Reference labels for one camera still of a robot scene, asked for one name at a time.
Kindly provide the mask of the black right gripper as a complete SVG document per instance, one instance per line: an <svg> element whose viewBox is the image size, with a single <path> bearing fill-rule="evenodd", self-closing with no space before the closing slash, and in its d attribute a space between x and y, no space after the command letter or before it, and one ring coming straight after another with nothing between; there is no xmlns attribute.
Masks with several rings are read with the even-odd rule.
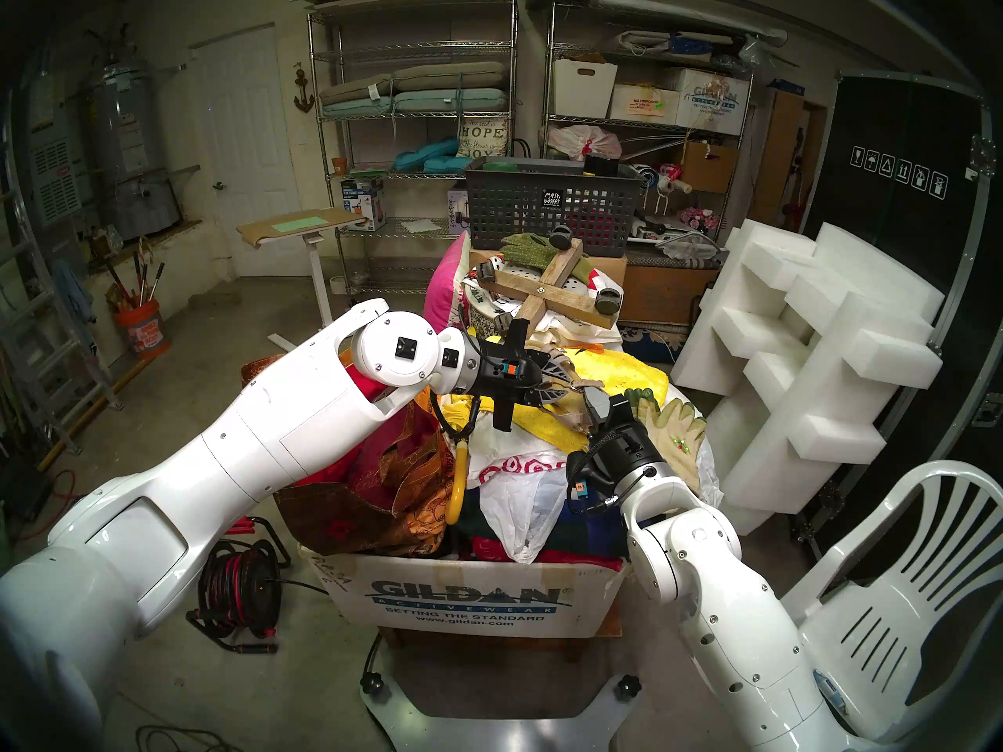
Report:
<svg viewBox="0 0 1003 752"><path fill-rule="evenodd" d="M668 474L668 464L646 428L634 417L625 394L610 396L601 387L584 387L588 432L588 485L617 488L627 478Z"/></svg>

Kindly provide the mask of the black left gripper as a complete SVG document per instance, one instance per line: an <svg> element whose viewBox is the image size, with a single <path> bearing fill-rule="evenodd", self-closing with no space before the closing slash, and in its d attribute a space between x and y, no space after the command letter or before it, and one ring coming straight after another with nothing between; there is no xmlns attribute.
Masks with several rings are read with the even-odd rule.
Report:
<svg viewBox="0 0 1003 752"><path fill-rule="evenodd" d="M575 392L575 380L545 378L544 375L573 375L574 363L566 353L540 353L539 362L525 349L529 321L512 321L501 342L475 342L480 363L474 380L474 396L492 400L492 426L503 432L512 429L516 405L539 408Z"/></svg>

